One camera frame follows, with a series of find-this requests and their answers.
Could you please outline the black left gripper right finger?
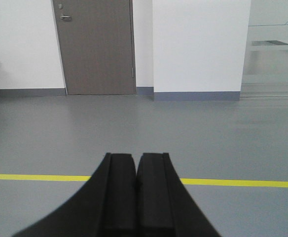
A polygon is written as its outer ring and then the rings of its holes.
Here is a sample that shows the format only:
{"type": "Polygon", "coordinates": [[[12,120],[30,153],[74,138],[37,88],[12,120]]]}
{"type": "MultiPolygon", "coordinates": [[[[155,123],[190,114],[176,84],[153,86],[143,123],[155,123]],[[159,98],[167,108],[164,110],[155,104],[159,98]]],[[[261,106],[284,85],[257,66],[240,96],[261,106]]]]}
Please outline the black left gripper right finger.
{"type": "Polygon", "coordinates": [[[218,237],[168,153],[144,153],[137,172],[140,237],[218,237]]]}

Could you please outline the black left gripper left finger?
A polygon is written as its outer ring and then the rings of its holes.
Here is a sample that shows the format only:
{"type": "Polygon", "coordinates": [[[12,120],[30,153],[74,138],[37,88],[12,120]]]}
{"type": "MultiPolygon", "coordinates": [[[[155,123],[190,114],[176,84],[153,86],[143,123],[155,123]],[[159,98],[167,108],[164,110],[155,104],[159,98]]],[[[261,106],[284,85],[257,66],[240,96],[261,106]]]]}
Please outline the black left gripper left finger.
{"type": "Polygon", "coordinates": [[[107,153],[91,178],[16,237],[136,236],[136,170],[131,154],[107,153]]]}

